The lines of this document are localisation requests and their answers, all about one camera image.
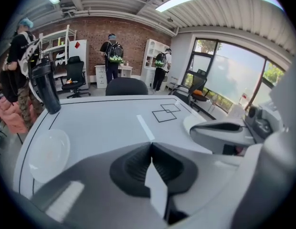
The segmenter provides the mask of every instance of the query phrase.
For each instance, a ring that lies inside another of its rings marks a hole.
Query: black office chair
[[[134,78],[116,78],[106,87],[106,96],[148,95],[148,88],[141,80]]]
[[[192,86],[187,90],[187,88],[183,85],[178,85],[175,88],[171,90],[169,95],[177,96],[179,99],[181,99],[183,102],[188,104],[189,106],[192,106],[191,97],[194,99],[194,101],[202,101],[206,102],[207,98],[201,95],[194,94],[195,90],[203,91],[204,85],[207,81],[207,78],[205,76],[204,71],[187,71],[186,73],[192,74]]]
[[[74,94],[69,95],[67,98],[81,97],[81,95],[88,94],[89,92],[79,92],[82,85],[85,85],[85,74],[82,72],[84,62],[80,60],[79,56],[70,57],[67,61],[66,71],[67,79],[72,79],[72,81],[77,81],[76,83],[64,84],[62,90],[73,90]]]

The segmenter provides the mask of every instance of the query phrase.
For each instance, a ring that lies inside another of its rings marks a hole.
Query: black water bottle
[[[39,96],[50,114],[55,114],[61,109],[53,78],[54,70],[54,63],[47,58],[43,58],[31,73],[31,79],[37,86]]]

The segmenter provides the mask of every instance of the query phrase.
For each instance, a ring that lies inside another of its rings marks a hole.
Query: brick wall
[[[171,45],[170,36],[158,32],[149,26],[109,17],[83,17],[65,20],[35,30],[33,34],[38,37],[41,32],[46,35],[64,30],[68,24],[72,30],[77,30],[77,40],[86,39],[89,41],[90,75],[95,75],[95,65],[105,63],[104,57],[99,54],[99,50],[102,43],[107,41],[107,36],[110,33],[114,33],[117,36],[117,41],[122,44],[124,48],[124,59],[129,61],[129,65],[133,67],[132,74],[134,75],[140,75],[141,73],[148,39],[154,39],[163,44]],[[4,55],[0,57],[0,68],[5,57]]]

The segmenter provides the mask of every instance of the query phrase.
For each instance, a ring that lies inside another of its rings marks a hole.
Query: black backpack
[[[2,85],[3,94],[10,103],[18,101],[18,87],[15,81],[14,71],[1,71],[0,83]]]
[[[124,49],[118,42],[108,46],[106,51],[108,61],[112,63],[121,63],[124,57]]]
[[[163,67],[166,63],[166,54],[161,52],[156,56],[154,64],[156,67]]]

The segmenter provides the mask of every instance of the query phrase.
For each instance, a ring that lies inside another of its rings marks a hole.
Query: black shirt
[[[107,52],[110,46],[111,46],[110,42],[104,42],[104,44],[102,44],[102,46],[100,48],[100,51],[101,52]],[[106,67],[108,67],[108,66],[117,66],[118,67],[118,65],[119,65],[119,63],[110,62],[107,59],[107,56],[105,56],[105,63],[106,63]]]
[[[32,41],[33,35],[29,31],[27,31],[27,33],[28,33],[30,40]],[[24,53],[26,51],[25,46],[27,44],[28,44],[28,42],[27,42],[27,39],[24,35],[19,34],[19,35],[15,36],[11,42],[7,62],[11,63],[11,62],[17,62],[18,60],[21,60],[22,56],[24,55]],[[16,81],[16,85],[17,85],[18,89],[22,88],[25,85],[27,79],[26,79],[26,76],[22,74],[19,63],[18,63],[16,70],[14,71],[14,75],[15,75],[15,81]]]

